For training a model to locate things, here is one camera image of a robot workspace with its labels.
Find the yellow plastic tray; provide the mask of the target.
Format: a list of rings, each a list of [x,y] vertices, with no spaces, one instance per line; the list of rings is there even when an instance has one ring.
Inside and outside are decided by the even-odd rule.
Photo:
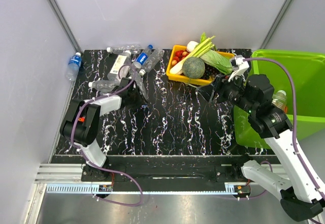
[[[169,58],[169,63],[168,63],[168,66],[166,68],[166,75],[168,77],[169,80],[171,81],[177,81],[177,82],[183,82],[183,83],[186,83],[186,84],[194,84],[194,85],[199,85],[199,86],[203,86],[203,85],[207,85],[207,84],[210,84],[213,79],[210,78],[209,80],[204,80],[204,79],[190,79],[184,75],[172,75],[170,74],[170,69],[172,68],[172,65],[171,65],[171,61],[175,55],[175,52],[176,51],[179,51],[179,50],[184,50],[185,51],[186,49],[186,46],[181,46],[181,45],[175,45],[172,49],[172,53],[171,53],[171,56]]]

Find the tea label clear bottle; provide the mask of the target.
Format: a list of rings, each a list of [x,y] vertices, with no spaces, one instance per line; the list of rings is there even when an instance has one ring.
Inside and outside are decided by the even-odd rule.
[[[284,90],[279,90],[272,96],[272,104],[282,111],[287,112],[287,96]]]

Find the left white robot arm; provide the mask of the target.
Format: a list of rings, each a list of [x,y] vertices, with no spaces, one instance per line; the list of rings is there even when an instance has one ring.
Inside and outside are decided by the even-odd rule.
[[[138,107],[146,102],[142,84],[131,78],[122,78],[113,91],[89,100],[72,100],[60,126],[60,134],[77,148],[94,167],[93,176],[104,181],[110,175],[106,155],[96,137],[99,133],[100,117],[123,108]]]

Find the beige label clear bottle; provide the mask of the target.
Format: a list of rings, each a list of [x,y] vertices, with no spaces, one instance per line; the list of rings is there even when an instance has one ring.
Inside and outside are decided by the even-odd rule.
[[[108,81],[111,84],[119,84],[121,78],[126,77],[129,72],[130,67],[124,66],[131,63],[131,52],[125,51],[122,54],[119,54],[114,61],[114,64],[107,75]]]

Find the celery stalks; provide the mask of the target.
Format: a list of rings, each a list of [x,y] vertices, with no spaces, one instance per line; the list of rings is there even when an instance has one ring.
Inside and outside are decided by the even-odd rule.
[[[203,54],[205,54],[209,50],[216,51],[215,45],[212,43],[215,36],[207,37],[205,33],[201,35],[201,42],[198,43],[198,45],[195,47],[195,49],[189,53],[189,57],[201,57]]]

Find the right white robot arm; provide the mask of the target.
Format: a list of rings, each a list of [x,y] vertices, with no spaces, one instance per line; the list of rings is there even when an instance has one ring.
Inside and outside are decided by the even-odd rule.
[[[294,221],[312,219],[322,213],[324,182],[312,168],[294,135],[294,127],[284,111],[272,104],[274,87],[266,75],[252,75],[247,81],[239,76],[219,74],[215,80],[197,88],[211,102],[229,101],[248,113],[251,127],[265,140],[287,174],[284,179],[245,157],[231,168],[237,181],[252,180],[276,197]]]

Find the clear bottle horizontal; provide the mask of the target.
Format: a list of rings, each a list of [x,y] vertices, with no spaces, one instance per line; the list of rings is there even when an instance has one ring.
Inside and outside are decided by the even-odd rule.
[[[116,86],[118,86],[117,83],[108,80],[98,80],[88,83],[89,88],[95,89],[101,93],[109,93],[113,91]]]

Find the napa cabbage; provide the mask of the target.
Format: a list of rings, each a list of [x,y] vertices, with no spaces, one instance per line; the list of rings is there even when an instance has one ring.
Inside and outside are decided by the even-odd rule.
[[[209,50],[200,57],[207,65],[216,68],[223,74],[231,74],[233,71],[229,58],[220,55],[218,52]]]

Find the black marble mat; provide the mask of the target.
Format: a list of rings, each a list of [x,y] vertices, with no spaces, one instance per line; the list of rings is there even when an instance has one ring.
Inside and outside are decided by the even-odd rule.
[[[100,118],[96,137],[107,155],[252,155],[272,150],[239,145],[234,106],[208,103],[194,87],[168,79],[167,49],[143,83],[148,103]]]

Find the white mushroom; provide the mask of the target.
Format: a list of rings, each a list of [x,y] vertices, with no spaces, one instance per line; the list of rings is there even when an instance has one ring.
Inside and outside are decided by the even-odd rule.
[[[198,42],[195,42],[195,41],[190,41],[187,46],[186,46],[186,50],[187,52],[191,53],[195,47],[198,45]]]

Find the clear crushed bottle right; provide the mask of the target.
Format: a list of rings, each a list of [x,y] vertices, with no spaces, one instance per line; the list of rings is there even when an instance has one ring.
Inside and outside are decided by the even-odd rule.
[[[142,65],[141,69],[139,70],[139,74],[144,76],[145,74],[149,73],[162,59],[164,53],[165,51],[163,49],[155,49]]]

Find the clear bottle diagonal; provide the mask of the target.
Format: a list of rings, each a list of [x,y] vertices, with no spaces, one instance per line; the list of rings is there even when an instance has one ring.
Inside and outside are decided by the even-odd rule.
[[[142,76],[138,73],[136,67],[134,67],[134,66],[131,66],[130,74],[131,74],[131,77],[134,79],[138,89],[140,90],[143,105],[147,104],[148,103],[148,101],[147,101],[148,96],[147,96],[146,88],[145,88],[144,83],[143,83]]]

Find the white radish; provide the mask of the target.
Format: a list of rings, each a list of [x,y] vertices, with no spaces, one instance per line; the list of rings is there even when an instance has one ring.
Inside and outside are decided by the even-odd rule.
[[[170,69],[170,74],[172,74],[172,75],[181,75],[183,73],[183,69],[182,69],[183,68],[183,64],[188,59],[189,59],[189,56],[185,57],[184,59],[182,59],[181,61],[179,61],[176,65],[174,65]]]

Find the Pepsi bottle by wall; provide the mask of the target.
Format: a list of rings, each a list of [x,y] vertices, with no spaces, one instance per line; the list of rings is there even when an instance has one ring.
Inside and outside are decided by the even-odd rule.
[[[81,63],[82,63],[82,57],[81,57],[81,53],[79,52],[75,53],[75,55],[73,55],[70,58],[67,66],[67,72],[66,72],[66,78],[69,81],[76,80],[81,67]]]

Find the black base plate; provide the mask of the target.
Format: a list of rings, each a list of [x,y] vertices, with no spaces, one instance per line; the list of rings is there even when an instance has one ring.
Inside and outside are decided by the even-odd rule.
[[[194,179],[246,182],[240,167],[252,157],[235,156],[109,156],[104,168],[128,173],[136,180]]]

